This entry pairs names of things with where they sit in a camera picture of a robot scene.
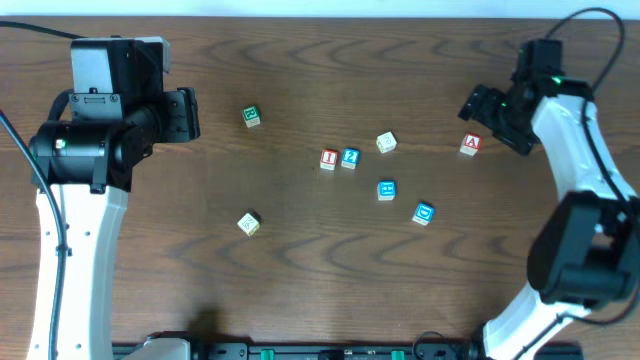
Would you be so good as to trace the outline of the green letter block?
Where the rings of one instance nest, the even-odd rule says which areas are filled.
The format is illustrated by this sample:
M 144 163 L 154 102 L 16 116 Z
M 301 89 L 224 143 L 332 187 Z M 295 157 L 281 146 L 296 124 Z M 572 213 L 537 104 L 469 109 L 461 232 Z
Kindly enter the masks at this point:
M 242 116 L 248 128 L 255 127 L 261 123 L 260 111 L 256 105 L 243 108 Z

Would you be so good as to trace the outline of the black mounting rail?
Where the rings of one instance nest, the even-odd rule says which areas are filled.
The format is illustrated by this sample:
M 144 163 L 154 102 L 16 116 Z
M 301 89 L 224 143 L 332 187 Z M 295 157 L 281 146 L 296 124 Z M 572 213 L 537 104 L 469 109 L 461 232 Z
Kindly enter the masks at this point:
M 484 350 L 478 341 L 447 339 L 428 332 L 413 343 L 255 343 L 205 342 L 180 332 L 149 336 L 155 340 L 184 340 L 194 360 L 482 360 Z

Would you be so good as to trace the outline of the red letter A block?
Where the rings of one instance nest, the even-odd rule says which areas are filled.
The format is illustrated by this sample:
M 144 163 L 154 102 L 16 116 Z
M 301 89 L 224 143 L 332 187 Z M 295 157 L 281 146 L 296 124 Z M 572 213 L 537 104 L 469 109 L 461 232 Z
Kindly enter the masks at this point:
M 480 149 L 482 138 L 473 133 L 467 133 L 462 142 L 459 151 L 465 155 L 474 156 Z

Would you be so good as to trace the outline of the red letter I block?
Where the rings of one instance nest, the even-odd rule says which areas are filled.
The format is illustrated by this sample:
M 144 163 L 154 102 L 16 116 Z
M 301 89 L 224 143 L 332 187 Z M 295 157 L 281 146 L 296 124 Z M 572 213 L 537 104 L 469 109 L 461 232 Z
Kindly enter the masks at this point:
M 324 170 L 334 171 L 338 156 L 339 153 L 336 150 L 324 149 L 321 152 L 320 168 Z

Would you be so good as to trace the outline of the cream block with K drawing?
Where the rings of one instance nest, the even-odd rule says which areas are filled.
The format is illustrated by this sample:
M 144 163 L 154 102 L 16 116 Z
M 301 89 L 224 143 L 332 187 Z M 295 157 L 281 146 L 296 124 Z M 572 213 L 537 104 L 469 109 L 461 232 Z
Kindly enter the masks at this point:
M 257 215 L 247 212 L 240 218 L 237 225 L 247 236 L 252 236 L 260 228 L 261 223 Z

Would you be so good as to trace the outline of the blue number 2 block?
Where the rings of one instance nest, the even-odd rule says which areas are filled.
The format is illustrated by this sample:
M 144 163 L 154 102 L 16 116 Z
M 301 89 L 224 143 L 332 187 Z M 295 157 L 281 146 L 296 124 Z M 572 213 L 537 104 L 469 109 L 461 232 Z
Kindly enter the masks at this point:
M 342 154 L 341 166 L 343 168 L 355 169 L 360 157 L 360 151 L 353 148 L 345 148 Z

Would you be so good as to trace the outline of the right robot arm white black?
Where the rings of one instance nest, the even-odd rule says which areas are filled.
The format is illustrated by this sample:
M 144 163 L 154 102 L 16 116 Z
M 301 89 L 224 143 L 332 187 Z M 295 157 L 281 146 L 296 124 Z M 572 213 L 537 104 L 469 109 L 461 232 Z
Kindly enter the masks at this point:
M 476 86 L 458 116 L 520 155 L 544 147 L 559 203 L 533 242 L 527 282 L 479 330 L 471 359 L 532 359 L 574 321 L 639 294 L 639 197 L 599 131 L 592 86 L 565 77 L 562 44 L 529 41 L 507 92 Z

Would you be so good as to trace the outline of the blue letter D block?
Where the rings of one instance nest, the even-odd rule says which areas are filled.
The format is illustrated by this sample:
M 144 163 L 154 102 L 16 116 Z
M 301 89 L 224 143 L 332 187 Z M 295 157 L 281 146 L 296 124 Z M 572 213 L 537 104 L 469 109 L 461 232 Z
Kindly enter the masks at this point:
M 426 203 L 419 203 L 414 211 L 412 221 L 426 226 L 432 221 L 434 213 L 435 209 L 432 206 Z

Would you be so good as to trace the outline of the cream wooden block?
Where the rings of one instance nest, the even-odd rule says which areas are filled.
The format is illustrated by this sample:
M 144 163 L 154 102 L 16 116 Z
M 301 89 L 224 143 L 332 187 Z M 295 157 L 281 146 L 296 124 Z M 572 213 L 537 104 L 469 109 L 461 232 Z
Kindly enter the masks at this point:
M 376 138 L 376 145 L 379 151 L 384 154 L 394 150 L 397 146 L 397 140 L 391 131 L 385 132 Z

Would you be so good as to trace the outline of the blue letter H block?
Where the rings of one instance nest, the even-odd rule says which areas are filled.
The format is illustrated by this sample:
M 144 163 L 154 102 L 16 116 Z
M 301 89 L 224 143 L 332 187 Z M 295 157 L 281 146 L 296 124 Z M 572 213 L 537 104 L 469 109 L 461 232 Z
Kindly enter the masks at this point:
M 396 196 L 396 183 L 392 180 L 380 181 L 377 185 L 379 201 L 391 201 Z

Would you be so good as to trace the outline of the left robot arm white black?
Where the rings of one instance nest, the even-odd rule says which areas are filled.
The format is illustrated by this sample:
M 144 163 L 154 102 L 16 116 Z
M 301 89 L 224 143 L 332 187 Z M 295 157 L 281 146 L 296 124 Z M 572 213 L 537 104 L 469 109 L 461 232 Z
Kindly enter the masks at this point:
M 168 91 L 161 37 L 79 38 L 74 84 L 31 138 L 40 261 L 31 359 L 110 359 L 114 263 L 134 167 L 200 134 L 195 92 Z

